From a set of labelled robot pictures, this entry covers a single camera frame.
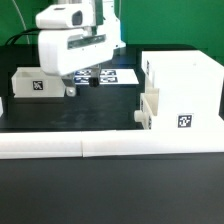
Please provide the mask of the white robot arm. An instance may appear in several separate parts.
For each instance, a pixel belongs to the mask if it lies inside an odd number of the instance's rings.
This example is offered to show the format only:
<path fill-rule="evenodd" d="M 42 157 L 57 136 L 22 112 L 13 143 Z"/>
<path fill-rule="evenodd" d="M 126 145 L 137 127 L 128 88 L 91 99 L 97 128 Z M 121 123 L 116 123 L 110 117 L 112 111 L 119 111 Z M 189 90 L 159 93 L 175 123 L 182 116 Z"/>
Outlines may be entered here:
<path fill-rule="evenodd" d="M 59 76 L 69 96 L 77 71 L 90 70 L 90 85 L 98 86 L 101 64 L 125 46 L 113 0 L 58 0 L 36 15 L 36 26 L 40 67 Z"/>

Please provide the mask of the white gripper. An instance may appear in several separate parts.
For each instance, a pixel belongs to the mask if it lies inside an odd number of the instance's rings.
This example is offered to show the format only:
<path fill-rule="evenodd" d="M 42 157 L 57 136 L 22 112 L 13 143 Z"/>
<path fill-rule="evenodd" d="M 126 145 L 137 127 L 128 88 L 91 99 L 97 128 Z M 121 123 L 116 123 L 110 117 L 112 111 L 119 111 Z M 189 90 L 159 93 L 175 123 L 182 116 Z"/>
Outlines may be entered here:
<path fill-rule="evenodd" d="M 68 96 L 76 95 L 74 71 L 111 60 L 115 40 L 104 18 L 102 4 L 54 4 L 36 15 L 41 69 L 63 76 Z M 99 85 L 100 70 L 93 68 L 89 86 Z"/>

